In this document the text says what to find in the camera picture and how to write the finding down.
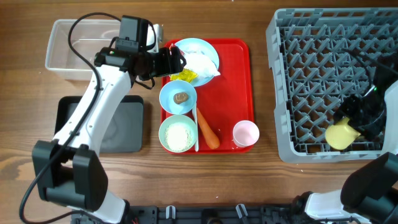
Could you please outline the yellow sauce packet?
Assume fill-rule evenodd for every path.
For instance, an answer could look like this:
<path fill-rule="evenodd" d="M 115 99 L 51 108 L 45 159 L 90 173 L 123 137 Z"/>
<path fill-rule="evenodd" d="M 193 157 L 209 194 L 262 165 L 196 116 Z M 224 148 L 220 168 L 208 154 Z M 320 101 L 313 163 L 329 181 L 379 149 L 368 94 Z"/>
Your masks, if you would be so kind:
<path fill-rule="evenodd" d="M 189 69 L 183 69 L 180 73 L 172 74 L 170 76 L 170 80 L 182 80 L 188 83 L 191 83 L 194 79 L 198 77 L 198 74 L 189 70 Z"/>

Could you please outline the white tissue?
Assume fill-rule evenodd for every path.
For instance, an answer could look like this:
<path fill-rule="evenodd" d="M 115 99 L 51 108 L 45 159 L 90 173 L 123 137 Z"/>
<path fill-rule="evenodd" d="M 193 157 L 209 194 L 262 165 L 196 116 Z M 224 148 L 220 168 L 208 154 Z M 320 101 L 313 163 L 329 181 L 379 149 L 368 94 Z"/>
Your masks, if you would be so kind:
<path fill-rule="evenodd" d="M 200 78 L 216 77 L 221 75 L 215 63 L 206 55 L 197 52 L 185 52 L 186 65 L 184 70 L 197 74 Z"/>

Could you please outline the light blue plate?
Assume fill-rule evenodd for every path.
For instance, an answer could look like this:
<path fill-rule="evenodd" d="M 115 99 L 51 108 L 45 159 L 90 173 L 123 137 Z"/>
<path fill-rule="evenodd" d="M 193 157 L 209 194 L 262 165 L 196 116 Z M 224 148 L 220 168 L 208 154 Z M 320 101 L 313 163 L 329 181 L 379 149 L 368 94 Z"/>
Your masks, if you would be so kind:
<path fill-rule="evenodd" d="M 218 53 L 209 42 L 197 38 L 187 38 L 179 40 L 178 42 L 175 43 L 175 45 L 183 52 L 183 55 L 185 52 L 188 53 L 197 52 L 208 56 L 215 63 L 219 71 L 220 59 Z M 202 86 L 204 84 L 207 84 L 213 78 L 214 77 L 206 77 L 206 78 L 197 77 L 190 84 L 192 84 L 194 87 Z"/>

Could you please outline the light blue bowl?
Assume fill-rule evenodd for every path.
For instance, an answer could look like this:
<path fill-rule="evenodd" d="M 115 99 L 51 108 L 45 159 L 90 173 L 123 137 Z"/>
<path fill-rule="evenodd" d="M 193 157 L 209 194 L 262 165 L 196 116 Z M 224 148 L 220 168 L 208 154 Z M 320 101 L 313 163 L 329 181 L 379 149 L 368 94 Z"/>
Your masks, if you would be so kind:
<path fill-rule="evenodd" d="M 187 114 L 196 107 L 197 92 L 190 83 L 174 80 L 162 87 L 159 101 L 170 114 Z"/>

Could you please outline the brown shiitake mushroom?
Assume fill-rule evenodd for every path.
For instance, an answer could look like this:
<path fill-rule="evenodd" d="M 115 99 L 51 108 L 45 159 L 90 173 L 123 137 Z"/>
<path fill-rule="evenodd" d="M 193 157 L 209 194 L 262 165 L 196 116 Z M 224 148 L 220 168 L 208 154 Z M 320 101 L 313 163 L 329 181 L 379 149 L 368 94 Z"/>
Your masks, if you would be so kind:
<path fill-rule="evenodd" d="M 176 94 L 174 94 L 174 97 L 173 97 L 174 103 L 176 103 L 178 105 L 186 102 L 188 99 L 189 99 L 189 95 L 186 92 L 176 93 Z"/>

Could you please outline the yellow plastic cup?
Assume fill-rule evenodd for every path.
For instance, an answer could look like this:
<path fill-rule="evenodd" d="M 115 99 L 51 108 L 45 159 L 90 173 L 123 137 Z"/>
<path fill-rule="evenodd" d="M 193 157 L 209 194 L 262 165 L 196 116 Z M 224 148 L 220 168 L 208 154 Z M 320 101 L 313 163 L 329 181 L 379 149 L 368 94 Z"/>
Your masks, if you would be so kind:
<path fill-rule="evenodd" d="M 333 149 L 344 150 L 360 137 L 361 133 L 352 128 L 348 124 L 349 121 L 350 119 L 345 117 L 326 129 L 326 142 Z"/>

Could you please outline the mint green rice bowl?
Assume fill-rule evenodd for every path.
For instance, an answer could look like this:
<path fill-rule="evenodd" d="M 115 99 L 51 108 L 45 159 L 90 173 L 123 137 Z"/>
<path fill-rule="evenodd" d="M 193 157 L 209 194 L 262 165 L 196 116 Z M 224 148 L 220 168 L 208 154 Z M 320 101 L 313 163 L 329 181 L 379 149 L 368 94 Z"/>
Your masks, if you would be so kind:
<path fill-rule="evenodd" d="M 187 152 L 195 145 L 197 140 L 197 124 L 188 116 L 172 115 L 160 125 L 159 141 L 169 152 Z"/>

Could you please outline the white rice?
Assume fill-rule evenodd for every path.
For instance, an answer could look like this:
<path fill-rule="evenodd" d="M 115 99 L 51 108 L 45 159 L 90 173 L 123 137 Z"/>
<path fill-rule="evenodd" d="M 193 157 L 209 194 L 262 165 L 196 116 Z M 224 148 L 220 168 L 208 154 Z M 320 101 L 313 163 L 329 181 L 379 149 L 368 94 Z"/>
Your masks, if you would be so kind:
<path fill-rule="evenodd" d="M 183 152 L 192 147 L 190 128 L 183 123 L 174 123 L 165 130 L 165 143 L 172 152 Z"/>

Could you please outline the pink plastic cup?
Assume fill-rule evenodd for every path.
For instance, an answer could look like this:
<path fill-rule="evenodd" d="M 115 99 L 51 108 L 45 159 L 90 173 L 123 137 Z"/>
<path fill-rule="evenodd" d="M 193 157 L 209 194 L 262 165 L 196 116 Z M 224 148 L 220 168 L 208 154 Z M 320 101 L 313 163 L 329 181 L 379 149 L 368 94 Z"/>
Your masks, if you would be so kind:
<path fill-rule="evenodd" d="M 259 128 L 249 120 L 242 120 L 233 128 L 233 142 L 238 147 L 248 147 L 255 144 L 259 139 Z"/>

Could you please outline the red snack wrapper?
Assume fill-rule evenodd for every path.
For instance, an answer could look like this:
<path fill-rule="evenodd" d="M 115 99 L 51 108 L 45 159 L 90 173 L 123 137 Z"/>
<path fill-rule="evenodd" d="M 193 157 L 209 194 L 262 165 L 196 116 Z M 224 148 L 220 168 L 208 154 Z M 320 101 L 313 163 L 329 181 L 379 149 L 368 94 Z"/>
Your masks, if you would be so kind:
<path fill-rule="evenodd" d="M 171 44 L 169 46 L 170 54 L 172 54 L 172 51 L 176 48 L 177 46 L 175 44 Z"/>

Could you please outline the black waste tray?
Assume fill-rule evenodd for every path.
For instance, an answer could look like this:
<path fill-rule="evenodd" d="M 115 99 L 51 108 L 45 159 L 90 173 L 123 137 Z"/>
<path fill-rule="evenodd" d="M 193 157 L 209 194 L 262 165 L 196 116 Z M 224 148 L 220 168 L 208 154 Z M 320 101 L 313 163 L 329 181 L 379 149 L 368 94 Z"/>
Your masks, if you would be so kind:
<path fill-rule="evenodd" d="M 58 102 L 55 132 L 72 116 L 81 96 L 65 96 Z M 118 105 L 101 143 L 101 153 L 138 152 L 142 148 L 144 100 L 128 95 Z"/>

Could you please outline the grey dishwasher rack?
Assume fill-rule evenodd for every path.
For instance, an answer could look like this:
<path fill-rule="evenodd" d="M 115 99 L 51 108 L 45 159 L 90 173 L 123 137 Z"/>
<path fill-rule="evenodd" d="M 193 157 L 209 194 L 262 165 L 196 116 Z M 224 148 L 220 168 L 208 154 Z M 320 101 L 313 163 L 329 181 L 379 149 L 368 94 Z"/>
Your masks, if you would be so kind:
<path fill-rule="evenodd" d="M 325 131 L 344 99 L 363 94 L 376 71 L 349 52 L 376 59 L 397 51 L 397 9 L 278 9 L 266 42 L 279 157 L 288 163 L 322 163 L 380 156 L 383 135 L 357 139 L 339 151 L 326 143 Z"/>

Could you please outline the red serving tray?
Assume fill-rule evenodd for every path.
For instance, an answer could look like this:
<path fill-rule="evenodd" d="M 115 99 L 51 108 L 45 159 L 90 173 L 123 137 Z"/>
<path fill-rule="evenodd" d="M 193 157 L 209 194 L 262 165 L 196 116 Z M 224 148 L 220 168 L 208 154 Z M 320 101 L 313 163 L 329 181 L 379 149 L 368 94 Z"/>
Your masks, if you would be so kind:
<path fill-rule="evenodd" d="M 197 106 L 218 136 L 220 146 L 210 149 L 202 133 L 199 149 L 192 147 L 184 155 L 240 154 L 252 146 L 238 147 L 233 142 L 233 128 L 242 120 L 254 121 L 249 48 L 241 39 L 206 39 L 218 54 L 220 76 L 196 87 Z"/>

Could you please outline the clear plastic storage bin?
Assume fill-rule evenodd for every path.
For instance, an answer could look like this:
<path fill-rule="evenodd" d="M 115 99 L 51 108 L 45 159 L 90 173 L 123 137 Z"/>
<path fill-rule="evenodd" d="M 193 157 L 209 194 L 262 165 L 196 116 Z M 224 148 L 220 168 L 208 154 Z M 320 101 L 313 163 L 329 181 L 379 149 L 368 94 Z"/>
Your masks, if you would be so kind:
<path fill-rule="evenodd" d="M 74 19 L 59 19 L 54 22 L 50 34 L 45 67 L 64 80 L 90 80 L 91 68 L 69 48 L 68 34 Z M 71 43 L 74 49 L 90 63 L 111 39 L 119 35 L 120 22 L 106 19 L 83 19 L 72 30 Z"/>

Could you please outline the orange carrot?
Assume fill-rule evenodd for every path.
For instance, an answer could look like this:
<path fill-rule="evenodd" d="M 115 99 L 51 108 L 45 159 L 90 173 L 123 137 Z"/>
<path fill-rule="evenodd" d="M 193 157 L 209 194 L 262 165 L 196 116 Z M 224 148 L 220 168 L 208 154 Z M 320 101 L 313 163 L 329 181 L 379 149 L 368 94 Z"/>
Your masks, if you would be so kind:
<path fill-rule="evenodd" d="M 220 140 L 218 139 L 217 135 L 210 128 L 209 124 L 207 123 L 206 119 L 203 117 L 202 113 L 198 108 L 196 108 L 196 112 L 197 112 L 198 124 L 207 146 L 210 149 L 219 148 Z"/>

